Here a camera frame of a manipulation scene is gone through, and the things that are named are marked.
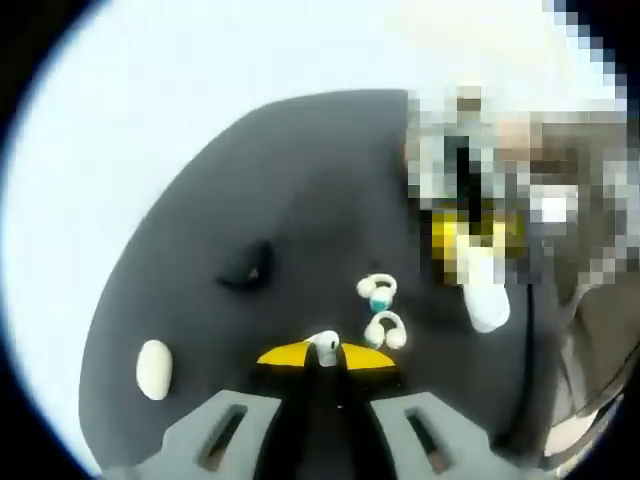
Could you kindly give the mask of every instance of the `ear cuff earbud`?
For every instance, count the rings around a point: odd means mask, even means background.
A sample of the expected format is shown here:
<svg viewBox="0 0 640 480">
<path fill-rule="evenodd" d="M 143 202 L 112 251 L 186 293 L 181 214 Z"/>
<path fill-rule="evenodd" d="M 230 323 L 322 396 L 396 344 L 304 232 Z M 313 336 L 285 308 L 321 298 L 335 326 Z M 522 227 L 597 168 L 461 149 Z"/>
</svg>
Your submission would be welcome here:
<svg viewBox="0 0 640 480">
<path fill-rule="evenodd" d="M 386 333 L 384 327 L 380 324 L 380 320 L 383 318 L 389 319 L 395 324 L 395 327 Z M 407 331 L 404 328 L 404 323 L 396 313 L 385 310 L 373 316 L 364 331 L 364 338 L 369 346 L 376 350 L 382 346 L 382 343 L 386 343 L 387 347 L 392 350 L 398 350 L 407 343 Z"/>
<path fill-rule="evenodd" d="M 378 283 L 386 283 L 387 285 L 378 286 Z M 379 313 L 391 307 L 398 284 L 391 275 L 374 273 L 360 280 L 356 289 L 358 295 L 369 299 L 371 310 L 374 313 Z"/>
</svg>

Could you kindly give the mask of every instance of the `pixelated area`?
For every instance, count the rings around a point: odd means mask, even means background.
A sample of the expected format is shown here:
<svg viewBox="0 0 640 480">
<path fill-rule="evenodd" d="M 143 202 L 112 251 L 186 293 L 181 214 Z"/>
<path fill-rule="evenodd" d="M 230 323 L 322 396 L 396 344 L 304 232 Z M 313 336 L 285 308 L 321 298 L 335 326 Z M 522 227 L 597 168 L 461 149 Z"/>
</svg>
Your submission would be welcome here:
<svg viewBox="0 0 640 480">
<path fill-rule="evenodd" d="M 405 150 L 409 195 L 434 212 L 432 255 L 447 283 L 473 276 L 461 241 L 496 259 L 541 242 L 545 255 L 568 257 L 585 285 L 638 269 L 637 123 L 615 111 L 497 114 L 477 88 L 458 89 L 448 104 L 436 113 L 410 100 Z M 513 220 L 524 217 L 526 235 Z"/>
</svg>

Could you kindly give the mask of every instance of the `yellow fabric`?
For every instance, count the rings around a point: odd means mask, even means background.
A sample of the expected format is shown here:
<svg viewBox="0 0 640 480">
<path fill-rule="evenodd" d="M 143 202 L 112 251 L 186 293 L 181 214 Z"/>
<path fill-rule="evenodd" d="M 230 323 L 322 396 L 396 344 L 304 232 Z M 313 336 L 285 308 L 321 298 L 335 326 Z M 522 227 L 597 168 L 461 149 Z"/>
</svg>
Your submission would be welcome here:
<svg viewBox="0 0 640 480">
<path fill-rule="evenodd" d="M 395 363 L 389 357 L 370 348 L 343 343 L 342 350 L 347 359 L 347 370 L 395 366 Z"/>
<path fill-rule="evenodd" d="M 257 363 L 269 365 L 290 365 L 292 367 L 304 367 L 307 358 L 308 342 L 292 343 L 282 347 L 276 347 L 262 355 Z"/>
</svg>

